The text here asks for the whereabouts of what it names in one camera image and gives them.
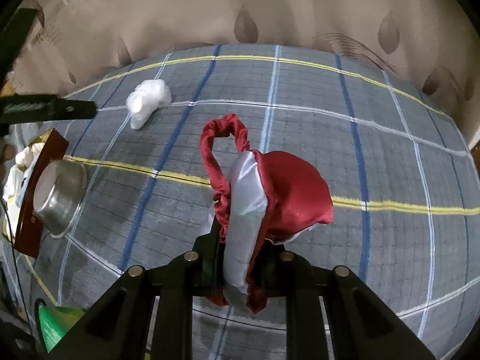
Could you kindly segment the white shiny plastic bundle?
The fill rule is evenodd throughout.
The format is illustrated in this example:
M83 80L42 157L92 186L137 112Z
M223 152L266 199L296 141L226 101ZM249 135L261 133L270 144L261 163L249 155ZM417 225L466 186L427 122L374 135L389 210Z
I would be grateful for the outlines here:
M172 95L164 80L144 80L126 99L131 129L141 129L154 111L171 102Z

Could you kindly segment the cream satin cloth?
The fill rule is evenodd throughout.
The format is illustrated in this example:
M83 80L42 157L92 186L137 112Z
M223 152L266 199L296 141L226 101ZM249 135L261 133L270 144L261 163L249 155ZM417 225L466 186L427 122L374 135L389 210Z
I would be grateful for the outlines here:
M29 168L37 159L44 147L43 142L34 143L25 147L16 157L16 165L19 169Z

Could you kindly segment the stainless steel bowl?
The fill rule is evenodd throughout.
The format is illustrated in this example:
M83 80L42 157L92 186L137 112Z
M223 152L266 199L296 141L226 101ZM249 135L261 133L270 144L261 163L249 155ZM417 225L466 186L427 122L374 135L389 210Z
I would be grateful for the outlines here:
M33 213L55 239L73 227L86 193L83 163L55 160L41 173L33 194Z

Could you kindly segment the green tissue pack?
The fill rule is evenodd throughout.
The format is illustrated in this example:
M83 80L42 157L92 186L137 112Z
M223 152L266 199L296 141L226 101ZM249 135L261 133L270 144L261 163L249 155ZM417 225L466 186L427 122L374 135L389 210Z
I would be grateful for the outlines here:
M34 318L43 349L47 353L53 350L86 311L82 308L48 306L41 298L35 300Z

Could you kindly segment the white embroidered hotel towel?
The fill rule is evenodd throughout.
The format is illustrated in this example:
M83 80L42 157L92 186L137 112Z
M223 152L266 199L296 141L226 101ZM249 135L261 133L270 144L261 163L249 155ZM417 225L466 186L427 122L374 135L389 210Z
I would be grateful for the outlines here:
M3 187L2 198L9 207L21 207L21 198L23 197L24 172L14 165L8 174L7 181Z

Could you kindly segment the beige leaf print curtain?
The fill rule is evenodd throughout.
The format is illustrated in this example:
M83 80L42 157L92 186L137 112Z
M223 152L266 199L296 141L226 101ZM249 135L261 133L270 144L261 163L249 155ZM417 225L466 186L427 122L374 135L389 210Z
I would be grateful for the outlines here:
M24 0L37 10L10 75L22 92L66 93L172 50L268 43L336 53L430 95L479 137L479 32L455 0Z

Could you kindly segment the yellow edged white cloth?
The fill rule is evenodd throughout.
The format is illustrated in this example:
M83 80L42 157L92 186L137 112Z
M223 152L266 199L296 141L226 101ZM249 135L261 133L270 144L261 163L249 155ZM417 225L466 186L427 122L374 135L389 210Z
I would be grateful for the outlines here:
M16 238L16 228L19 222L20 208L16 205L16 197L1 200L7 208L8 216L1 210L1 235L8 241Z

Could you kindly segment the red white satin cap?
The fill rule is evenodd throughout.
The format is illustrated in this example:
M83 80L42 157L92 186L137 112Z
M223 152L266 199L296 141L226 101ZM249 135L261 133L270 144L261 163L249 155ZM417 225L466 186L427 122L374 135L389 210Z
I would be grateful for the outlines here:
M293 154L251 149L247 127L236 114L207 122L199 149L214 190L210 217L218 221L224 243L225 283L210 299L257 314L268 303L252 276L262 246L330 224L329 187L315 166Z

